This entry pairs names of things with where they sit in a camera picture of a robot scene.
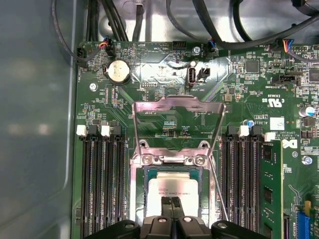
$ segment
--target blue connector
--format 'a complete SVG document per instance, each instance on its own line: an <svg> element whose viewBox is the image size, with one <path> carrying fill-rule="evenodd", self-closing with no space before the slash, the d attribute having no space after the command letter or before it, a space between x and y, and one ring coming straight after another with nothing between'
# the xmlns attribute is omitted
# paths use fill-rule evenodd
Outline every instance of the blue connector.
<svg viewBox="0 0 319 239"><path fill-rule="evenodd" d="M310 238L310 217L304 213L297 213L297 235L298 239Z"/></svg>

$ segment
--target black cable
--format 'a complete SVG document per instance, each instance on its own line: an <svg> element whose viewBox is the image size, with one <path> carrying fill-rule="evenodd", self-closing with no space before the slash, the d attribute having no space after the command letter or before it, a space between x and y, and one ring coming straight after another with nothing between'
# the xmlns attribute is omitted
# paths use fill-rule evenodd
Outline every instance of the black cable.
<svg viewBox="0 0 319 239"><path fill-rule="evenodd" d="M123 25L123 22L121 20L121 17L119 15L119 12L118 10L116 9L115 5L114 5L114 2L113 0L105 0L107 5L109 6L110 8L110 11L111 11L111 14L112 16L114 17L114 20L118 26L118 29L120 31L120 34L122 36L122 41L129 41L129 38L125 32L125 28L124 28L124 25Z"/></svg>
<svg viewBox="0 0 319 239"><path fill-rule="evenodd" d="M88 14L87 14L87 18L86 18L86 32L85 32L85 40L86 41L91 41L91 37L92 37L92 31L91 31L91 27L92 27L92 2L93 0L89 0L88 1Z"/></svg>
<svg viewBox="0 0 319 239"><path fill-rule="evenodd" d="M99 35L99 2L97 0L93 0L92 3L92 41L98 41Z"/></svg>
<svg viewBox="0 0 319 239"><path fill-rule="evenodd" d="M133 31L132 41L139 41L141 29L142 29L142 22L143 22L143 13L144 9L142 5L136 6L136 23Z"/></svg>
<svg viewBox="0 0 319 239"><path fill-rule="evenodd" d="M236 30L238 31L240 37L244 41L251 41L252 39L246 33L243 25L241 24L241 20L240 20L239 6L240 6L240 3L242 3L242 1L243 0L235 0L232 4L232 6L233 6L233 20L235 23Z"/></svg>
<svg viewBox="0 0 319 239"><path fill-rule="evenodd" d="M200 41L202 42L203 40L198 38L197 36L193 35L192 33L190 33L189 31L185 30L176 20L176 18L173 16L171 9L170 9L170 5L171 5L171 0L166 0L166 14L170 20L170 22L173 24L173 26L180 31L181 33L185 34L186 36L194 39L195 41Z"/></svg>
<svg viewBox="0 0 319 239"><path fill-rule="evenodd" d="M58 18L57 18L57 15L56 15L56 1L57 0L52 0L52 4L51 4L51 15L52 15L52 18L53 18L53 24L54 24L54 29L55 29L55 32L58 36L58 39L59 41L61 42L63 48L65 49L65 51L73 58L75 58L76 60L78 61L81 61L81 62L87 62L89 60L92 60L99 52L100 52L100 48L96 48L92 53L91 55L89 55L88 57L86 58L82 58L82 57L78 57L76 54L74 54L71 49L68 47L68 45L66 44L64 38L63 38L63 35L62 35L62 32L61 32L61 29L59 27L59 22L58 22Z"/></svg>
<svg viewBox="0 0 319 239"><path fill-rule="evenodd" d="M109 5L106 3L106 0L101 0L101 3L102 3L102 6L104 8L104 11L106 13L106 16L108 17L108 20L109 20L109 24L111 26L111 29L113 31L113 35L115 37L115 39L117 41L122 41L122 38L120 37L120 33L119 33L119 30L118 30L118 27L112 17L112 14L111 14L111 11L109 9Z"/></svg>
<svg viewBox="0 0 319 239"><path fill-rule="evenodd" d="M318 14L316 16L308 18L307 20L285 31L279 32L277 34L274 34L268 37L264 37L258 40L253 40L248 42L225 42L218 35L218 32L213 22L210 19L210 16L204 1L203 0L192 0L192 1L196 9L196 12L199 16L199 19L201 20L201 22L203 23L203 25L205 26L206 30L211 35L211 37L215 40L216 44L228 50L240 50L245 48L251 48L258 45L270 44L270 43L273 43L278 38L285 38L287 36L290 36L296 33L297 31L304 29L306 26L309 26L310 24L319 20L319 14Z"/></svg>
<svg viewBox="0 0 319 239"><path fill-rule="evenodd" d="M302 62L306 62L306 63L319 63L319 59L307 59L304 58L302 56L297 55L296 53L292 52L292 51L288 51L287 52L288 55L294 57L297 60L300 60Z"/></svg>

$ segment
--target logo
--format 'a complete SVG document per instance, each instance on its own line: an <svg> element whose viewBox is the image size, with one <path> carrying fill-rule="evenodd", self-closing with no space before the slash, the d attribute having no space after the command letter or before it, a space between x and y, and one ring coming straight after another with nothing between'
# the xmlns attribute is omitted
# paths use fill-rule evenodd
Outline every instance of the logo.
<svg viewBox="0 0 319 239"><path fill-rule="evenodd" d="M283 106L282 103L285 102L285 99L269 98L269 99L262 99L262 102L268 103L269 107L272 107L272 108L281 108Z"/></svg>
<svg viewBox="0 0 319 239"><path fill-rule="evenodd" d="M296 139L292 139L290 141L283 139L283 148L298 148L298 141Z"/></svg>

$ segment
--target sticker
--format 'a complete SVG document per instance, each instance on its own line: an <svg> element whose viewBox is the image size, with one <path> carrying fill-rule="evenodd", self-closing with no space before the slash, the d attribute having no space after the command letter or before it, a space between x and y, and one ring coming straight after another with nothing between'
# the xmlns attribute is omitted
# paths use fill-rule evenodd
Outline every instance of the sticker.
<svg viewBox="0 0 319 239"><path fill-rule="evenodd" d="M285 118L270 117L270 130L285 130Z"/></svg>
<svg viewBox="0 0 319 239"><path fill-rule="evenodd" d="M298 148L298 141L296 139L291 139L290 141L283 139L283 148Z"/></svg>

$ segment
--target screw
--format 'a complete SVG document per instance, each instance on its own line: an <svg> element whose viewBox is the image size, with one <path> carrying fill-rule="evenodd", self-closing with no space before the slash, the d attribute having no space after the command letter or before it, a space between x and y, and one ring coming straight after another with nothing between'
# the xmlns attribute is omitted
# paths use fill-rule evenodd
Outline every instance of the screw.
<svg viewBox="0 0 319 239"><path fill-rule="evenodd" d="M142 162L143 162L143 164L151 164L152 161L153 161L153 157L150 156L150 155L144 155L144 156L142 157Z"/></svg>
<svg viewBox="0 0 319 239"><path fill-rule="evenodd" d="M187 222L187 223L191 222L191 218L189 218L189 217L183 218L183 220L184 220L184 222Z"/></svg>
<svg viewBox="0 0 319 239"><path fill-rule="evenodd" d="M126 225L125 225L125 228L133 228L133 227L134 227L133 224L126 224Z"/></svg>
<svg viewBox="0 0 319 239"><path fill-rule="evenodd" d="M219 228L222 228L222 229L227 228L227 225L224 224L224 223L218 223L217 226L218 226Z"/></svg>
<svg viewBox="0 0 319 239"><path fill-rule="evenodd" d="M204 163L205 163L205 159L203 157L199 156L195 158L196 165L202 166L204 165Z"/></svg>
<svg viewBox="0 0 319 239"><path fill-rule="evenodd" d="M94 91L96 91L97 89L98 89L98 85L97 85L97 84L95 84L95 83L91 83L91 84L90 84L90 90L91 90L91 91L94 92Z"/></svg>
<svg viewBox="0 0 319 239"><path fill-rule="evenodd" d="M195 46L193 48L193 54L198 56L200 54L200 47L199 46Z"/></svg>
<svg viewBox="0 0 319 239"><path fill-rule="evenodd" d="M302 159L302 163L304 165L310 165L313 163L313 159L310 158L309 156L304 156L303 159Z"/></svg>

